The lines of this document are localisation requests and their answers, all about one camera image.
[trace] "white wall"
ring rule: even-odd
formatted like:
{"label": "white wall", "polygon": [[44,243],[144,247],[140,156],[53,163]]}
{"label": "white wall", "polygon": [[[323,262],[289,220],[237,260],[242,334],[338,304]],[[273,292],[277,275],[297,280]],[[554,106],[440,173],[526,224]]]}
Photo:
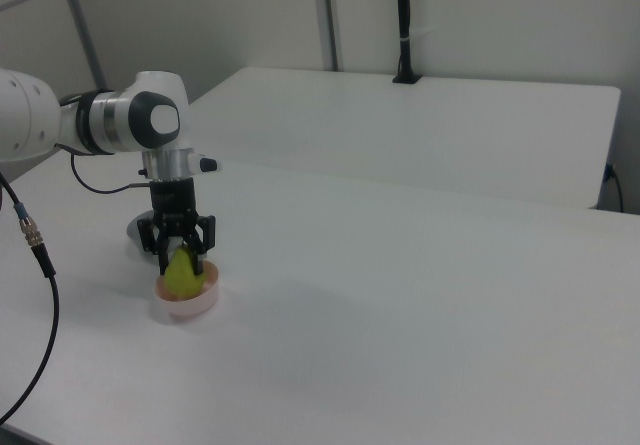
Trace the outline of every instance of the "white wall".
{"label": "white wall", "polygon": [[[344,70],[394,73],[396,0],[335,1]],[[617,164],[627,210],[640,213],[640,0],[411,3],[412,28],[434,27],[412,39],[418,72],[621,88],[610,160]],[[613,184],[605,186],[602,205],[617,210]]]}
{"label": "white wall", "polygon": [[[0,0],[0,67],[34,75],[59,97],[95,88],[67,0]],[[13,180],[39,163],[4,163]]]}
{"label": "white wall", "polygon": [[109,87],[180,74],[195,100],[248,66],[322,70],[316,0],[80,0]]}

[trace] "robotic arm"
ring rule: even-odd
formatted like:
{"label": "robotic arm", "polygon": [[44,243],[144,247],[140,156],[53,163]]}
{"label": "robotic arm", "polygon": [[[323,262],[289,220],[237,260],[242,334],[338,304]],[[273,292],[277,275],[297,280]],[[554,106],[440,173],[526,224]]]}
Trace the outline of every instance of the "robotic arm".
{"label": "robotic arm", "polygon": [[[181,238],[192,251],[194,274],[215,245],[215,217],[196,211],[192,175],[215,171],[188,138],[189,103],[182,79],[141,72],[123,91],[97,90],[60,102],[41,80],[0,69],[0,161],[43,155],[55,147],[77,155],[142,152],[141,174],[151,180],[153,218],[138,221],[145,251],[168,265],[168,245]],[[202,230],[202,238],[196,227]]]}

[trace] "floor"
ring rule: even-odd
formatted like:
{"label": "floor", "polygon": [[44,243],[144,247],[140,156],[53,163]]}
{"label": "floor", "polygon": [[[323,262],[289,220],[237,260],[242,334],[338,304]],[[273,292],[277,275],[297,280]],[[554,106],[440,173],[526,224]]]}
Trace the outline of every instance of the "floor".
{"label": "floor", "polygon": [[19,437],[18,435],[0,428],[0,445],[37,445],[36,442]]}

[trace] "small bowl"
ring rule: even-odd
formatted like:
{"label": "small bowl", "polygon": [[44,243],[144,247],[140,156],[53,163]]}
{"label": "small bowl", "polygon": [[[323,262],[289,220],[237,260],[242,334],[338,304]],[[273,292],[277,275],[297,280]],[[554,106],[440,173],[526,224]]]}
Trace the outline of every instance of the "small bowl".
{"label": "small bowl", "polygon": [[160,275],[156,280],[153,292],[162,307],[170,315],[179,318],[188,318],[198,315],[210,309],[217,301],[219,295],[218,268],[211,262],[204,260],[202,267],[206,280],[202,290],[192,298],[179,298],[168,291],[164,286],[164,276]]}

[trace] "table surface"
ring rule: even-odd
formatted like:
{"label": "table surface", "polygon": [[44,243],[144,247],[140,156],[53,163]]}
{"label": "table surface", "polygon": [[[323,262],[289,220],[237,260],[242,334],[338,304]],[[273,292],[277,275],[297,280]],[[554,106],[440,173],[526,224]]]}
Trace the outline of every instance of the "table surface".
{"label": "table surface", "polygon": [[[78,161],[97,186],[139,157]],[[9,424],[54,444],[635,444],[640,220],[225,161],[221,298],[175,322],[125,233],[58,153],[15,182],[61,296],[42,381]],[[27,384],[48,284],[0,213],[0,403]]]}
{"label": "table surface", "polygon": [[581,208],[598,201],[612,87],[247,68],[200,98],[215,157]]}

